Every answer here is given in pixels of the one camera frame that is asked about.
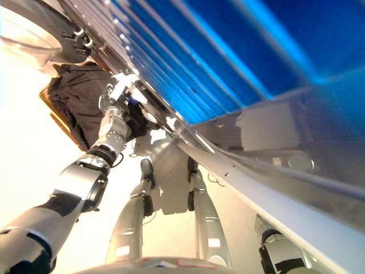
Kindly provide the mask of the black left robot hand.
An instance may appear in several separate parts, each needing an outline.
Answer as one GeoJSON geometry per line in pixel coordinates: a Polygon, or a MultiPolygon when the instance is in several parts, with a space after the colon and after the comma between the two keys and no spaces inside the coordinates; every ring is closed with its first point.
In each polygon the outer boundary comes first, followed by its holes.
{"type": "Polygon", "coordinates": [[[132,102],[138,102],[147,104],[147,98],[137,88],[137,81],[140,80],[136,74],[125,75],[123,73],[113,75],[106,89],[99,97],[99,109],[102,112],[110,107],[117,107],[117,102],[127,105],[129,99],[132,98],[132,102]]]}

